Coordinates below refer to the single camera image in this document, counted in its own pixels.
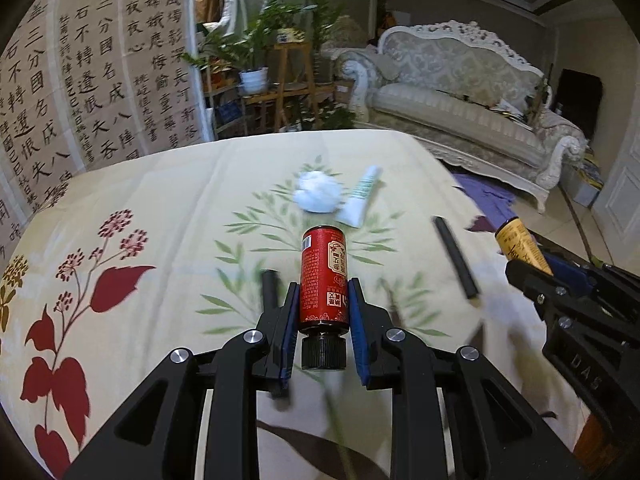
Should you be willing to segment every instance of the purple cloth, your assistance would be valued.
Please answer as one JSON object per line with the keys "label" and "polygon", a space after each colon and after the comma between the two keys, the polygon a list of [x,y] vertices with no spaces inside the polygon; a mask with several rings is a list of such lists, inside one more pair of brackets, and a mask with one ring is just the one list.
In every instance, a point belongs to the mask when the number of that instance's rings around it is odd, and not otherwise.
{"label": "purple cloth", "polygon": [[479,176],[466,173],[452,175],[466,195],[478,205],[494,229],[516,216],[510,207],[515,199],[511,191]]}

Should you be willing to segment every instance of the white cotton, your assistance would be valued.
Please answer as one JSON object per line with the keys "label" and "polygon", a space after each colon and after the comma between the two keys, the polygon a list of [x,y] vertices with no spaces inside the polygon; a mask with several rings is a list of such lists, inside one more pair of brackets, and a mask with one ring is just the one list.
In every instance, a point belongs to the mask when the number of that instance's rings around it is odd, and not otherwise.
{"label": "white cotton", "polygon": [[310,213],[332,213],[340,204],[342,184],[322,171],[302,173],[293,200]]}
{"label": "white cotton", "polygon": [[342,206],[335,219],[341,224],[360,228],[364,222],[367,203],[371,196],[371,190],[380,177],[382,168],[379,166],[369,166],[364,175],[353,189],[347,202]]}

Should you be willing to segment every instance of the sofa backrest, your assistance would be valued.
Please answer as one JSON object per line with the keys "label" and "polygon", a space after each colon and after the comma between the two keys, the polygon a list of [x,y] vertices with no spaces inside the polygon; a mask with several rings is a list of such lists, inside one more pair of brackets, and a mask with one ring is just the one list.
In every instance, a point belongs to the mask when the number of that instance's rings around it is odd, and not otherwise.
{"label": "sofa backrest", "polygon": [[393,27],[380,37],[378,53],[398,63],[398,82],[468,95],[487,106],[505,99],[522,112],[543,76],[476,22]]}

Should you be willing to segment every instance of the sofa seat cushion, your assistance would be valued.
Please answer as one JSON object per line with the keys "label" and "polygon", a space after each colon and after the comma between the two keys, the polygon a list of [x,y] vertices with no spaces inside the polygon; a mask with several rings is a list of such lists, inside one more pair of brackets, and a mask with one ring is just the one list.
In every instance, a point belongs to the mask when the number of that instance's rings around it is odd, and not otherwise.
{"label": "sofa seat cushion", "polygon": [[472,140],[534,168],[539,168],[545,158],[542,143],[533,132],[444,92],[392,83],[376,92],[372,107]]}

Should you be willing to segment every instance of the red bottle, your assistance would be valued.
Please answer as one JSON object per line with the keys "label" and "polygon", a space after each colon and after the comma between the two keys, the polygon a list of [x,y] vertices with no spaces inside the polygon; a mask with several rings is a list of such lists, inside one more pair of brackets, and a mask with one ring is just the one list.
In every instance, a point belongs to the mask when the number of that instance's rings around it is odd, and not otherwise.
{"label": "red bottle", "polygon": [[317,226],[302,240],[300,325],[302,367],[343,370],[349,331],[347,249],[337,227]]}

